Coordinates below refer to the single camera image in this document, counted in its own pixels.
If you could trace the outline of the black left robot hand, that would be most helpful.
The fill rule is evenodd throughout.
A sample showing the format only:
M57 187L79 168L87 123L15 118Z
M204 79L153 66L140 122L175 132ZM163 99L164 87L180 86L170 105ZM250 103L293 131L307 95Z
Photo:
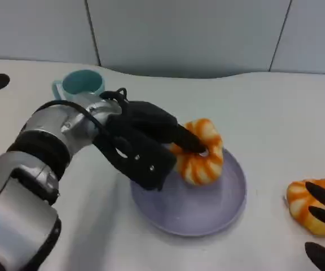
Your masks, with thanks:
M176 117L150 102L125 102L122 113L109 118L107 128L109 131L132 128L158 143L174 143L184 152L200 154L207 150L206 145L179 124Z

